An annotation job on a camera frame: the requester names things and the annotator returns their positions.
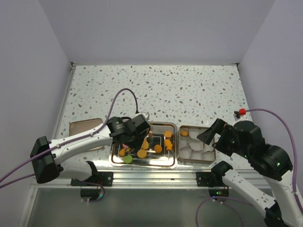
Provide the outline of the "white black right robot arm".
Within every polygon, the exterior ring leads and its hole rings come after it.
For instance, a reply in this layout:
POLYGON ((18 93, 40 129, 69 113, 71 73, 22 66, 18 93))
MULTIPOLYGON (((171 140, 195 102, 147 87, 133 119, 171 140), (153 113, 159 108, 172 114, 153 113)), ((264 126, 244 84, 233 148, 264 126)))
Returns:
POLYGON ((263 193, 225 161, 211 169, 208 185, 233 188, 257 209, 268 227, 301 227, 303 198, 293 181, 294 164, 287 152, 278 146, 267 144, 261 129, 248 120, 236 121, 230 125, 217 119, 197 139, 209 145, 216 134, 220 137, 213 147, 225 155, 235 153, 245 158, 263 176, 273 195, 263 193))

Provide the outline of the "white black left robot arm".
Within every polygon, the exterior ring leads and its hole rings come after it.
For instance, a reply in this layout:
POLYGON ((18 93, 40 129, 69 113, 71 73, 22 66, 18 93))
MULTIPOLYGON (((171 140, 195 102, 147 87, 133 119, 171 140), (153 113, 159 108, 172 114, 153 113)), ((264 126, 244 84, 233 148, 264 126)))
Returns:
POLYGON ((64 162, 96 147, 113 144, 124 144, 139 150, 150 130, 148 115, 137 113, 134 118, 111 117, 93 129, 59 140, 40 137, 30 153, 36 182, 44 184, 63 177, 95 185, 98 171, 93 162, 69 165, 64 162))

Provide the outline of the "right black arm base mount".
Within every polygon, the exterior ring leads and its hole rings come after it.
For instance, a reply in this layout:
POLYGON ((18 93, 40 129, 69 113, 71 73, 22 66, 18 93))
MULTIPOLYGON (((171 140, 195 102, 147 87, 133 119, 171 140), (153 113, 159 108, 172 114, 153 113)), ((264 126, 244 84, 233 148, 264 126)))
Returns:
POLYGON ((196 172, 196 184, 198 187, 224 187, 223 177, 233 167, 225 161, 216 164, 210 172, 196 172))

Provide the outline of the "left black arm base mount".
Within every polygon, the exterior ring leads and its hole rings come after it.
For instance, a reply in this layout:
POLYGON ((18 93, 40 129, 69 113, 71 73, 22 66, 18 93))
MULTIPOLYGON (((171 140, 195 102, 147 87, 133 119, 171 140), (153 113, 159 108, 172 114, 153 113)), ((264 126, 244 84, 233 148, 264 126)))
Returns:
POLYGON ((91 176, 83 181, 72 178, 71 186, 112 186, 114 179, 113 172, 100 172, 92 161, 87 161, 86 163, 90 167, 91 176))

